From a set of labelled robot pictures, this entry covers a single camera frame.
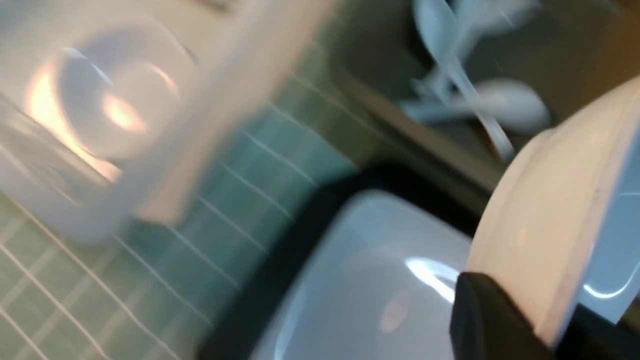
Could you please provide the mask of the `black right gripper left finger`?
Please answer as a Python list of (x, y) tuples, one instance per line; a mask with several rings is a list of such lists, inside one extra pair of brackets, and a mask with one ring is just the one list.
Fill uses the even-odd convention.
[(449, 325), (455, 360), (554, 360), (506, 292), (488, 275), (461, 272)]

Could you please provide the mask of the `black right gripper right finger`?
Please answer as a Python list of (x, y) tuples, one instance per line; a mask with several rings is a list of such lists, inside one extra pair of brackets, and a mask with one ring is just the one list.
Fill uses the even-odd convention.
[(638, 360), (639, 336), (579, 304), (560, 341), (561, 360)]

